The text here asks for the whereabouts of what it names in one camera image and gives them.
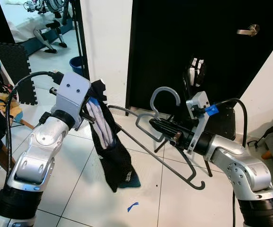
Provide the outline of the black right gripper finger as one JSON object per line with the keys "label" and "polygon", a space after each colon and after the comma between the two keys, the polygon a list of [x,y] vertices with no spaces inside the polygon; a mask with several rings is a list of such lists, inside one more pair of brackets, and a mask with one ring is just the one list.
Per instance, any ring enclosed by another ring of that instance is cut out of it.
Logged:
{"label": "black right gripper finger", "polygon": [[161,135],[160,137],[156,138],[155,136],[153,136],[153,139],[156,142],[162,142],[163,140],[170,140],[170,141],[174,141],[174,137],[175,137],[175,128],[172,127],[153,127],[154,130],[156,130],[157,132],[159,132]]}
{"label": "black right gripper finger", "polygon": [[156,131],[180,131],[178,125],[167,119],[152,118],[149,123]]}

